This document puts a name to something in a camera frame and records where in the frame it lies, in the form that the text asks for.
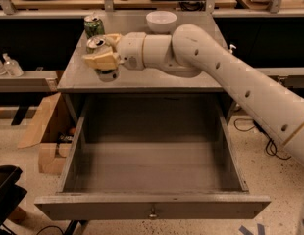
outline drawer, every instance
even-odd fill
[[[253,218],[216,94],[89,95],[55,196],[54,220]]]

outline white bowl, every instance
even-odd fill
[[[146,16],[149,28],[158,34],[171,32],[176,26],[177,16],[172,12],[155,11]]]

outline black chair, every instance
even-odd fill
[[[26,195],[26,190],[15,183],[23,172],[16,166],[0,166],[0,227]],[[0,234],[9,234],[0,228]]]

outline can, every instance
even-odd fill
[[[105,34],[103,22],[97,14],[93,13],[84,18],[84,31],[87,39],[94,35]]]
[[[92,54],[97,48],[100,48],[105,44],[105,38],[103,35],[91,36],[86,42],[86,53]]]

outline gray tabletop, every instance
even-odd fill
[[[105,32],[127,34],[149,30],[146,15],[150,11],[100,11]],[[177,26],[196,24],[204,28],[219,44],[227,48],[224,39],[212,16],[205,12],[182,12],[177,14]],[[58,90],[65,93],[110,93],[110,92],[221,92],[223,88],[207,73],[200,72],[193,77],[182,77],[164,73],[160,70],[127,70],[119,67],[119,77],[114,81],[102,81],[93,68],[82,59],[85,51],[86,36],[83,33],[66,67]]]

